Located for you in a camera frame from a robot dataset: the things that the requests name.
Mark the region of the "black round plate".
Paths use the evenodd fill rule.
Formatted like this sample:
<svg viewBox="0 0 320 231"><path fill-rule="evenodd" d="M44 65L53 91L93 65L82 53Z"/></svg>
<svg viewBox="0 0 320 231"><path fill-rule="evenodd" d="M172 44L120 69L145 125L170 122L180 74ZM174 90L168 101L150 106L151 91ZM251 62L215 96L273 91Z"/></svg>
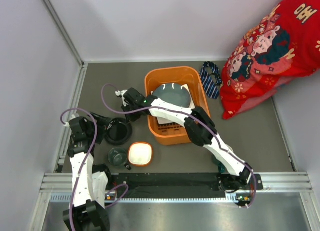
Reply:
<svg viewBox="0 0 320 231"><path fill-rule="evenodd" d="M106 126L104 139L113 146L125 144L132 136L132 125L125 118L113 118Z"/></svg>

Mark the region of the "blue-grey round plate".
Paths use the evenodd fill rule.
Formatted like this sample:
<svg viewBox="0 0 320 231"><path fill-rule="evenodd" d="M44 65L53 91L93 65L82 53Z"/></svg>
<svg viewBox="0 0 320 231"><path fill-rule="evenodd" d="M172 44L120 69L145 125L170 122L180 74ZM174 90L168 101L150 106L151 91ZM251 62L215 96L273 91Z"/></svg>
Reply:
<svg viewBox="0 0 320 231"><path fill-rule="evenodd" d="M156 88L155 91L152 92L152 95L164 102L182 108L189 108L191 105L191 95L189 91L178 83L164 83Z"/></svg>

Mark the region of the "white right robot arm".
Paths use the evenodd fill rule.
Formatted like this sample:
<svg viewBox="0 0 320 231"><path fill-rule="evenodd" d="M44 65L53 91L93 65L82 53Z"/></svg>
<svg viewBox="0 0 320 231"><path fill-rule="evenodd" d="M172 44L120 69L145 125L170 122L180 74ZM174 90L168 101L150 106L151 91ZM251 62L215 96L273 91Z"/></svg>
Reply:
<svg viewBox="0 0 320 231"><path fill-rule="evenodd" d="M251 190L254 193L257 191L257 179L253 169L225 144L214 122L202 107L179 107L153 95L145 97L134 88L115 93L122 99L121 108L131 120L149 115L167 119L184 127L193 144L206 148L225 166L229 173L229 180L233 181L237 188L245 189L253 182Z"/></svg>

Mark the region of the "white square bowl orange rim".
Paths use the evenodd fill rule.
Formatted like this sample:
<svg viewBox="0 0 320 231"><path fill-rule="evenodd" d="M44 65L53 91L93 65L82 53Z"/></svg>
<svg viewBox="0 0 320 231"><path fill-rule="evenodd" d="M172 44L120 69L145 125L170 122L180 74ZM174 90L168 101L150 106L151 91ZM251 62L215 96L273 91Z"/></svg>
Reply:
<svg viewBox="0 0 320 231"><path fill-rule="evenodd" d="M153 148L147 142L135 142L128 149L128 161L134 166L148 166L152 159Z"/></svg>

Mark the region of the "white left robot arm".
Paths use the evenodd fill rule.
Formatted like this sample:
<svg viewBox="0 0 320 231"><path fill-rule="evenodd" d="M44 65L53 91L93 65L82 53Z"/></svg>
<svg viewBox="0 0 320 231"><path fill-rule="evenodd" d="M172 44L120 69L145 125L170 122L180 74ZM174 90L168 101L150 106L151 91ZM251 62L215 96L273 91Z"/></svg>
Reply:
<svg viewBox="0 0 320 231"><path fill-rule="evenodd" d="M63 221L70 231L109 231L105 191L113 185L114 178L105 164L94 165L97 123L75 113L64 125L71 129L67 154L72 168L72 193Z"/></svg>

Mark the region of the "orange plastic bin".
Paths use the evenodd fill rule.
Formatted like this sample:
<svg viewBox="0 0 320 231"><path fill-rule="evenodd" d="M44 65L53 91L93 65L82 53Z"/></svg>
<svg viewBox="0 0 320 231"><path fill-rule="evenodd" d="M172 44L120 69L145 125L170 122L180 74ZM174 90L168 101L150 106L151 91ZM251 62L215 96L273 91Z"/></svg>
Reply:
<svg viewBox="0 0 320 231"><path fill-rule="evenodd" d="M194 68L178 66L150 71L144 78L145 94L150 95L160 85L167 83L188 85L193 103L202 107L209 116L211 115L200 75ZM184 127L176 123L160 125L157 118L153 116L148 116L147 120L149 130L158 143L169 146L191 142Z"/></svg>

